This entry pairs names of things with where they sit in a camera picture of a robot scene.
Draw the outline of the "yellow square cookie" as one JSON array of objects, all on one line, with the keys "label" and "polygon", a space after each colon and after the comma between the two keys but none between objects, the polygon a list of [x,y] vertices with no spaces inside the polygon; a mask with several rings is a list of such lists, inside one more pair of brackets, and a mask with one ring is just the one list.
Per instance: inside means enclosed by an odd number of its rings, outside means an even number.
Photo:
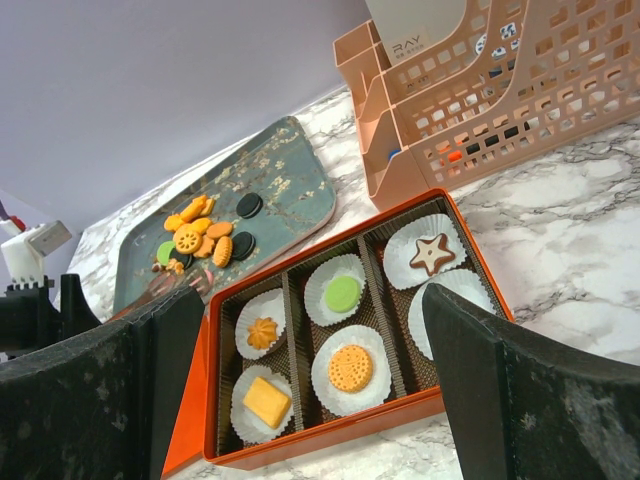
[{"label": "yellow square cookie", "polygon": [[275,430],[286,416],[291,398],[263,377],[256,377],[242,403],[266,426]]}]

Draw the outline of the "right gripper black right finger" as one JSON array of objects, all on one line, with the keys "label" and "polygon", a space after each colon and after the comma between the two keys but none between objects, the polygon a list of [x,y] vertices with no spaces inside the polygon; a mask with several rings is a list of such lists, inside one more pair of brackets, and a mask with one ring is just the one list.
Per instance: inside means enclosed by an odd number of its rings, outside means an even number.
[{"label": "right gripper black right finger", "polygon": [[503,320],[439,284],[422,308],[464,478],[638,478],[637,366]]}]

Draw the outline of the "blue capped bottle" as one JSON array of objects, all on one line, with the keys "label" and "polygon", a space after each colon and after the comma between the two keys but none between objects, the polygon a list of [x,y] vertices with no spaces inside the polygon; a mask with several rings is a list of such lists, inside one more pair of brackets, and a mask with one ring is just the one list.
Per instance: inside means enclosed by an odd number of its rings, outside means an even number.
[{"label": "blue capped bottle", "polygon": [[401,152],[402,152],[401,149],[394,149],[391,152],[389,152],[388,161],[390,162],[395,155],[397,155],[397,154],[399,154]]}]

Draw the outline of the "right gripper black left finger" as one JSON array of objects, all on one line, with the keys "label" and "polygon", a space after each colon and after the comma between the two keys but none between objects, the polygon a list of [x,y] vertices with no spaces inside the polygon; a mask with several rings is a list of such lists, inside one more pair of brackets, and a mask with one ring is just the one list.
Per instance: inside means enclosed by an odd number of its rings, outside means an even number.
[{"label": "right gripper black left finger", "polygon": [[203,313],[182,287],[3,363],[2,478],[160,478]]}]

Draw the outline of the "peach plastic desk organizer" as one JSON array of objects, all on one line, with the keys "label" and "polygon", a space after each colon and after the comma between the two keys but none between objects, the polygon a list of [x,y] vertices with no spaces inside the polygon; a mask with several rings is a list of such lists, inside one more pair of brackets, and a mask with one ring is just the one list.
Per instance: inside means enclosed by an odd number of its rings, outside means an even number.
[{"label": "peach plastic desk organizer", "polygon": [[338,38],[334,55],[381,210],[639,113],[634,0],[470,1],[447,38],[396,65],[373,22]]}]

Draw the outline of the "floral dark serving tray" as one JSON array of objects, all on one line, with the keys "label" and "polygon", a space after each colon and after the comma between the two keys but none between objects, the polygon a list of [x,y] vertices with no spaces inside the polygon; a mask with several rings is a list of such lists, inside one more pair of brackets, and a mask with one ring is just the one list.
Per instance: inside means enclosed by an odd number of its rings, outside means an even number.
[{"label": "floral dark serving tray", "polygon": [[164,227],[172,214],[193,200],[213,199],[213,222],[229,222],[237,237],[251,234],[251,252],[234,253],[224,268],[212,258],[195,258],[168,286],[189,283],[204,300],[278,259],[324,226],[336,206],[336,192],[300,122],[284,117],[209,169],[180,193],[141,220],[119,252],[113,310],[123,311],[160,274],[152,269],[172,232]]}]

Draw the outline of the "orange round cracker cookie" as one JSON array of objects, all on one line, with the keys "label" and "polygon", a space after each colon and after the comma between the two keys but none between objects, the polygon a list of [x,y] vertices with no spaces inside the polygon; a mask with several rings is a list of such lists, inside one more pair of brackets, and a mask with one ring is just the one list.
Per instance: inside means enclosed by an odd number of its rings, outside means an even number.
[{"label": "orange round cracker cookie", "polygon": [[222,236],[216,241],[212,261],[218,268],[225,268],[232,257],[233,241],[229,236]]}]

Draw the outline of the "orange lotus slice cookie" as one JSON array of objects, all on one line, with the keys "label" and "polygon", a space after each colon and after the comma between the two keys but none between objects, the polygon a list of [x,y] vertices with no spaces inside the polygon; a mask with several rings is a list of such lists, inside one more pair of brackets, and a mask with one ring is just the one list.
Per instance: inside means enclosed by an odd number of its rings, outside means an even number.
[{"label": "orange lotus slice cookie", "polygon": [[193,254],[202,245],[202,234],[189,224],[179,227],[173,235],[176,250],[181,254]]}]

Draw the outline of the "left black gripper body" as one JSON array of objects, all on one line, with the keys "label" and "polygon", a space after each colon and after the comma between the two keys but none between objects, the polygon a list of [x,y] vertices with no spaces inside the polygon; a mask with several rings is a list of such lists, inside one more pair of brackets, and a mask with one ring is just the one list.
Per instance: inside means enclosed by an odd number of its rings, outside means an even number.
[{"label": "left black gripper body", "polygon": [[52,282],[9,285],[1,297],[1,352],[24,355],[101,325],[77,274],[61,276],[60,309],[49,299]]}]

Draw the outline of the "brown swirl cookie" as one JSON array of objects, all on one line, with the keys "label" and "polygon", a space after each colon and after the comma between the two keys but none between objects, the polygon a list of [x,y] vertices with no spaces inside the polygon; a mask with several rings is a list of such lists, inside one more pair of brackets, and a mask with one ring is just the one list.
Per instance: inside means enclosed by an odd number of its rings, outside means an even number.
[{"label": "brown swirl cookie", "polygon": [[271,317],[257,318],[247,331],[247,344],[254,350],[268,350],[278,339],[277,323]]}]

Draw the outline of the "orange cookie tin box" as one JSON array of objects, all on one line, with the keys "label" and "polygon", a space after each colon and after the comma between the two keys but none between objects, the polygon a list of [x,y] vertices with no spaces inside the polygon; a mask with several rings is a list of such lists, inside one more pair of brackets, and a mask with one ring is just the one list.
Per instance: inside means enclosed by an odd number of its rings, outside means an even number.
[{"label": "orange cookie tin box", "polygon": [[433,283],[511,318],[440,188],[215,294],[165,471],[197,455],[252,470],[442,412]]}]

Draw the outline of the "white paper cup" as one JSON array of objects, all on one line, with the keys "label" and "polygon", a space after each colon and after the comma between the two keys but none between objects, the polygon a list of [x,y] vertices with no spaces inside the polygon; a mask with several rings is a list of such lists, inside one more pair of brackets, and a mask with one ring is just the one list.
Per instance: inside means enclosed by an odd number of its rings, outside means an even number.
[{"label": "white paper cup", "polygon": [[241,310],[235,327],[235,344],[240,355],[258,360],[284,343],[285,307],[282,288],[251,299]]},{"label": "white paper cup", "polygon": [[383,404],[392,379],[381,336],[361,325],[340,329],[318,351],[311,381],[321,404],[337,416]]},{"label": "white paper cup", "polygon": [[231,422],[247,443],[281,435],[293,418],[293,393],[287,379],[261,365],[249,367],[232,392]]},{"label": "white paper cup", "polygon": [[383,269],[394,288],[405,290],[462,265],[466,257],[451,218],[431,214],[391,236],[384,249]]},{"label": "white paper cup", "polygon": [[367,280],[356,254],[323,262],[309,277],[304,306],[312,322],[327,327],[352,317],[364,299]]},{"label": "white paper cup", "polygon": [[428,360],[433,359],[433,353],[426,331],[422,300],[426,288],[431,284],[440,284],[484,310],[496,313],[496,309],[491,303],[489,294],[480,277],[472,271],[454,269],[438,274],[434,279],[428,280],[416,292],[408,312],[408,327],[411,338],[418,350]]}]

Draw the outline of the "orange flower cookie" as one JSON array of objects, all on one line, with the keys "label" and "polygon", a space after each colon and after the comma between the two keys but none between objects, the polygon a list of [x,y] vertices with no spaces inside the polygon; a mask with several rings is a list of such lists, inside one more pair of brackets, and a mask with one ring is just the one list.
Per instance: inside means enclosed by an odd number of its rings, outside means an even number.
[{"label": "orange flower cookie", "polygon": [[208,197],[206,195],[201,195],[192,199],[191,203],[179,214],[181,220],[185,223],[190,223],[194,219],[198,218],[201,215],[202,210],[205,208],[207,200]]}]

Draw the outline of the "white star cookie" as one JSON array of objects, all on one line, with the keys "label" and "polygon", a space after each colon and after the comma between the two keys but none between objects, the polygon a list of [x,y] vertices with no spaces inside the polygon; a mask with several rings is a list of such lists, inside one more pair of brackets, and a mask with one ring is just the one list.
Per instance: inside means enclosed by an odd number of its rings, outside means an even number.
[{"label": "white star cookie", "polygon": [[409,261],[409,266],[423,269],[429,277],[456,259],[456,254],[448,248],[448,236],[444,233],[432,239],[417,239],[415,246],[416,253]]}]

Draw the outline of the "green round cookie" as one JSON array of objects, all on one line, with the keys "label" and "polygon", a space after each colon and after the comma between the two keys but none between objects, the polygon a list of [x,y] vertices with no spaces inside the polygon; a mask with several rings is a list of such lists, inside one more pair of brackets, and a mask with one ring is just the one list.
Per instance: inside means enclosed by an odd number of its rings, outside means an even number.
[{"label": "green round cookie", "polygon": [[167,266],[174,248],[175,242],[172,240],[161,243],[156,251],[157,262],[162,266]]},{"label": "green round cookie", "polygon": [[353,277],[343,275],[333,278],[325,290],[325,304],[335,313],[352,310],[361,296],[360,283]]}]

